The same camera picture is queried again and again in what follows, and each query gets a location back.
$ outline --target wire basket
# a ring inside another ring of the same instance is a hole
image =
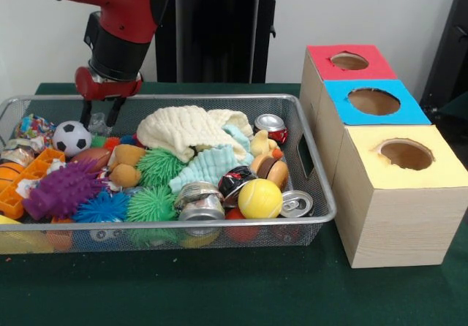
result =
[[[25,96],[0,105],[0,150],[22,117],[35,114],[59,124],[79,120],[79,96]],[[109,102],[94,104],[93,113],[107,113]],[[197,105],[206,110],[244,112],[251,124],[264,113],[281,117],[288,128],[282,146],[290,171],[286,190],[308,192],[314,199],[311,216],[286,219],[160,221],[105,224],[28,223],[0,225],[0,254],[61,251],[134,251],[153,249],[306,246],[323,223],[333,220],[336,204],[320,157],[297,98],[259,95],[141,95],[122,107],[113,134],[133,134],[156,109]]]

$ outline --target white cloth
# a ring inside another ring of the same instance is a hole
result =
[[[195,154],[190,147],[205,149],[217,145],[232,145],[236,159],[242,161],[246,150],[222,130],[222,124],[231,120],[242,132],[249,132],[245,125],[249,125],[247,117],[236,112],[215,111],[210,115],[194,105],[161,108],[141,121],[137,138],[146,147],[167,149],[183,162],[188,162]]]
[[[241,130],[241,132],[252,140],[254,138],[254,131],[249,124],[249,119],[247,115],[242,112],[236,112],[229,109],[213,109],[209,110],[208,114],[212,117],[215,122],[223,127],[224,125],[234,125]]]

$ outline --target soccer ball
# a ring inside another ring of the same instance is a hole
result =
[[[76,156],[91,146],[91,133],[78,121],[65,121],[57,126],[52,142],[66,156]]]

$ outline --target blue box top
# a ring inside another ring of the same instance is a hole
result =
[[[346,125],[431,125],[400,80],[325,81]]]

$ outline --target toy hamburger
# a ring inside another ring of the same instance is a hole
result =
[[[250,168],[259,178],[273,181],[282,191],[286,189],[289,171],[285,162],[264,153],[254,159]]]

